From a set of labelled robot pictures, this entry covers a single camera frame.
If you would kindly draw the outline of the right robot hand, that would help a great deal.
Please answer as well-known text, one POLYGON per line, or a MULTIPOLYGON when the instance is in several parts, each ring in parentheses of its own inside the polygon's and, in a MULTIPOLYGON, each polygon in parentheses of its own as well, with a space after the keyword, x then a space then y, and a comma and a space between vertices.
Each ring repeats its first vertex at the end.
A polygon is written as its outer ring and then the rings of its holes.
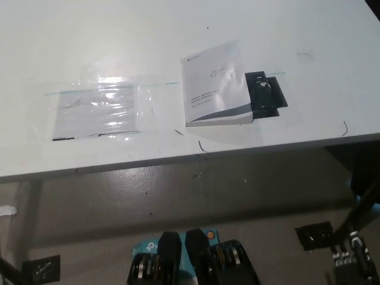
POLYGON ((379 284, 375 264, 358 231, 350 233, 349 244, 352 255, 345 251, 341 258, 334 258, 335 284, 379 284))

